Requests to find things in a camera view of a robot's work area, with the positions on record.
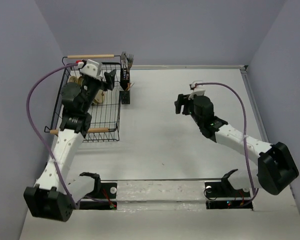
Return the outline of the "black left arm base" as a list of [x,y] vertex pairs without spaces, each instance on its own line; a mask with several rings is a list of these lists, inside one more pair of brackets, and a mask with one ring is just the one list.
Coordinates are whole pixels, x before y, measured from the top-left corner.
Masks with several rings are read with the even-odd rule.
[[117,188],[117,182],[101,182],[98,193],[89,193],[79,201],[79,210],[116,210]]

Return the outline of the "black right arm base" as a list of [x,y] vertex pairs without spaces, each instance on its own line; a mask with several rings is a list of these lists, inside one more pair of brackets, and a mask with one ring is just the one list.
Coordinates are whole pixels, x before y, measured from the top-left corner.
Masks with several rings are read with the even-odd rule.
[[242,189],[225,190],[220,181],[205,182],[203,194],[206,198],[205,205],[208,210],[252,210],[254,208],[249,192],[245,192]]

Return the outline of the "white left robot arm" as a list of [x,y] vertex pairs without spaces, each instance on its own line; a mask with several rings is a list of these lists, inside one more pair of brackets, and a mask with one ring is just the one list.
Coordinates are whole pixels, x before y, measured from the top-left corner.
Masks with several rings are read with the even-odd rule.
[[50,157],[34,186],[27,187],[23,197],[33,217],[66,222],[85,197],[100,194],[101,178],[97,173],[82,172],[71,184],[65,182],[79,146],[91,126],[89,108],[98,91],[113,90],[116,71],[90,76],[82,83],[66,83],[61,91],[62,117],[57,141],[49,148]]

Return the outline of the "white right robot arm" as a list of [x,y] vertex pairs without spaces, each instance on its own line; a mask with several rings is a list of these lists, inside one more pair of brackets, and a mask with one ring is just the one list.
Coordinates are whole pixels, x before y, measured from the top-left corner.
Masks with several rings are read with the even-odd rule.
[[250,186],[276,196],[299,176],[297,165],[286,144],[261,141],[235,129],[215,115],[214,105],[203,91],[179,94],[174,106],[176,114],[192,117],[205,138],[236,151],[248,163],[256,165],[255,171],[247,169],[247,184],[239,176],[238,169],[226,173],[220,183],[220,190],[225,196],[232,196],[238,190]]

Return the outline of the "black fork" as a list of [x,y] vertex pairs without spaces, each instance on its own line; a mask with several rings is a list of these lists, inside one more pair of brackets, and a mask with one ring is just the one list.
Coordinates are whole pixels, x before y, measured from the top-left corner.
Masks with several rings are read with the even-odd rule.
[[129,72],[133,66],[133,62],[134,62],[134,55],[133,54],[129,54],[127,56],[127,71]]

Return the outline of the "all silver fork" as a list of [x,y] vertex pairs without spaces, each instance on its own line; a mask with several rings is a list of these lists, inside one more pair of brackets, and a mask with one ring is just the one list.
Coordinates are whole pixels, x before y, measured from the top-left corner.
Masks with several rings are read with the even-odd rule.
[[127,57],[127,53],[125,51],[123,51],[120,55],[120,61],[121,61],[121,67],[123,69],[127,68],[128,65],[128,57]]

